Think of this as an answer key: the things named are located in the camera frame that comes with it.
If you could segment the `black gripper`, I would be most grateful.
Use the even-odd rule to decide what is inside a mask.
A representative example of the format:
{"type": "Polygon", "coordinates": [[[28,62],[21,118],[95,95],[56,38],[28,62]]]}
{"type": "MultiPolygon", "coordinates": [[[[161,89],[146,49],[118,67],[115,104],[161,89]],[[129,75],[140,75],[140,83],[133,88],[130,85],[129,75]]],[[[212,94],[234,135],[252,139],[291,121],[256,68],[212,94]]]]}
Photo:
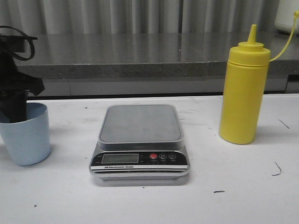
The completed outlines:
{"type": "Polygon", "coordinates": [[[41,78],[18,71],[14,62],[14,59],[27,61],[33,58],[35,55],[33,40],[36,39],[32,36],[0,36],[0,111],[10,123],[27,120],[27,91],[35,96],[44,91],[41,78]],[[18,55],[25,52],[25,41],[30,45],[31,54],[28,58],[18,55]]]}

